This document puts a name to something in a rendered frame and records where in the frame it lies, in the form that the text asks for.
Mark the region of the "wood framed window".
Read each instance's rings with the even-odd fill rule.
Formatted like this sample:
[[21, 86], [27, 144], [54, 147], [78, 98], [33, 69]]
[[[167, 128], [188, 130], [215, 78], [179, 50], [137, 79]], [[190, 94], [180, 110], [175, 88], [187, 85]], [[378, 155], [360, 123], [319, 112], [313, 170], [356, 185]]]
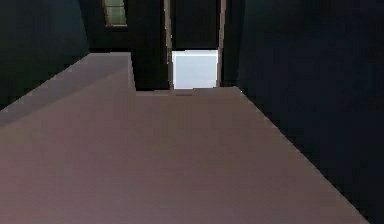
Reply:
[[109, 27], [127, 25], [124, 0], [102, 0], [105, 23]]

